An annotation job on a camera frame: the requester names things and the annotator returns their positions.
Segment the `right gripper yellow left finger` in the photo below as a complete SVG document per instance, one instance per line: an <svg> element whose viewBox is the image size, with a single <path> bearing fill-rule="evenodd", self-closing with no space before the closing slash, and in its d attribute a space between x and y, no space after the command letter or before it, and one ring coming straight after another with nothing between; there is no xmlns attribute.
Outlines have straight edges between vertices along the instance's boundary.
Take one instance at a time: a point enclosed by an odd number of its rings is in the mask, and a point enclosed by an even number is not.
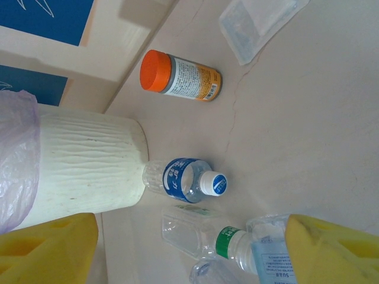
<svg viewBox="0 0 379 284"><path fill-rule="evenodd" d="M0 284L86 284L98 242L93 213L0 235Z"/></svg>

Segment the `white ribbed waste bin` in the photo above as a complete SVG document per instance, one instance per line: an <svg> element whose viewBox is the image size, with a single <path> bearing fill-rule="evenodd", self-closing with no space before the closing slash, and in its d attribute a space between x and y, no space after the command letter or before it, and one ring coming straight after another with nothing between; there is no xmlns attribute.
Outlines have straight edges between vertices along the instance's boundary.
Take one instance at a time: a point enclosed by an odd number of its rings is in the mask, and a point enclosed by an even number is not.
<svg viewBox="0 0 379 284"><path fill-rule="evenodd" d="M13 230L138 203L148 152L137 121L43 104L38 111L38 189L29 214Z"/></svg>

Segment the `square clear green-band bottle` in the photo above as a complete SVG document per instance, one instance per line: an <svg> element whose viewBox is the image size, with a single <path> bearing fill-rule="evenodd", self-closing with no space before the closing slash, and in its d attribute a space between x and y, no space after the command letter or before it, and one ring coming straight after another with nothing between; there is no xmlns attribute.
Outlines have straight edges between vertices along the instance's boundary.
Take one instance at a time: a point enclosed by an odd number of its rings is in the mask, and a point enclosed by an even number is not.
<svg viewBox="0 0 379 284"><path fill-rule="evenodd" d="M196 260L222 257L256 275L250 236L221 212L194 205L162 210L163 240Z"/></svg>

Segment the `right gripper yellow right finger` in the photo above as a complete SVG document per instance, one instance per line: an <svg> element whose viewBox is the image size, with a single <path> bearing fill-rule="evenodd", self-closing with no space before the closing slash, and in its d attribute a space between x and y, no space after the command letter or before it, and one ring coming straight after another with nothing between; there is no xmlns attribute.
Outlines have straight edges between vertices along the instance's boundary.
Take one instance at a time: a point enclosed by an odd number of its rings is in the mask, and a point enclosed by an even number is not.
<svg viewBox="0 0 379 284"><path fill-rule="evenodd" d="M379 236L291 214L285 242L298 284L379 284Z"/></svg>

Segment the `orange-lid jar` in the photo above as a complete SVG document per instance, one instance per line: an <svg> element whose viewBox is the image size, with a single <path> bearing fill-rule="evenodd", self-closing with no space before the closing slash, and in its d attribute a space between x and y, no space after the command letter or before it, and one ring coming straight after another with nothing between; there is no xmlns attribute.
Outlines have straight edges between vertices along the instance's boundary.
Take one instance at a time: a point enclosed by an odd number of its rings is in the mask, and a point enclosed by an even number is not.
<svg viewBox="0 0 379 284"><path fill-rule="evenodd" d="M149 50L140 66L140 85L150 92L210 102L222 88L221 73L157 50Z"/></svg>

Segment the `light blue label bottle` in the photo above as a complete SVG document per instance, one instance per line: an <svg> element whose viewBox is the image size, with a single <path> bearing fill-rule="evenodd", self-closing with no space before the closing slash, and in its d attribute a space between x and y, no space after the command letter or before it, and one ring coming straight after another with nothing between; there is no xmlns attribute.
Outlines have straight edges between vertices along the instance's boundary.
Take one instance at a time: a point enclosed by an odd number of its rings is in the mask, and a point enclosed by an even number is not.
<svg viewBox="0 0 379 284"><path fill-rule="evenodd" d="M297 284L284 236L288 217L271 215L246 223L260 284Z"/></svg>

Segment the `purple plastic bin liner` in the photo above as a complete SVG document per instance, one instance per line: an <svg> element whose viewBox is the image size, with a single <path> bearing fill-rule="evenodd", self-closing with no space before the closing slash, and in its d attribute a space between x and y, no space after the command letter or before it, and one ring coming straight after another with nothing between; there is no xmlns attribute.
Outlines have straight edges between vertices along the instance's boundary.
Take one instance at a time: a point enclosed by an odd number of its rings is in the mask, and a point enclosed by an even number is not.
<svg viewBox="0 0 379 284"><path fill-rule="evenodd" d="M40 174L40 116L36 97L0 91L0 234L29 214Z"/></svg>

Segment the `clear plastic pouch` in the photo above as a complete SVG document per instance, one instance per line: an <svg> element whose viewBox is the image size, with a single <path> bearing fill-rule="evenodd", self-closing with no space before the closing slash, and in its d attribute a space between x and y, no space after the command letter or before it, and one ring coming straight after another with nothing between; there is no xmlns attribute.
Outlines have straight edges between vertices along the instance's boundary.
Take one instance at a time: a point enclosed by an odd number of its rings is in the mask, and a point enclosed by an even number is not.
<svg viewBox="0 0 379 284"><path fill-rule="evenodd" d="M310 0L232 0L219 17L222 34L241 66L250 63L267 42Z"/></svg>

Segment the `small blue-label white-cap bottle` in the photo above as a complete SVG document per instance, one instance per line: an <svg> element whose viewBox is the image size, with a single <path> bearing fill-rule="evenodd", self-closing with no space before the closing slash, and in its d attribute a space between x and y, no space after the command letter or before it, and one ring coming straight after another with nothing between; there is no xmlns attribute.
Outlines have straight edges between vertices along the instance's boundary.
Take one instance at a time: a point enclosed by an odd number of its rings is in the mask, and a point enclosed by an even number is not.
<svg viewBox="0 0 379 284"><path fill-rule="evenodd" d="M142 175L146 189L189 204L208 196L219 197L228 187L227 177L204 160L180 157L171 161L149 161Z"/></svg>

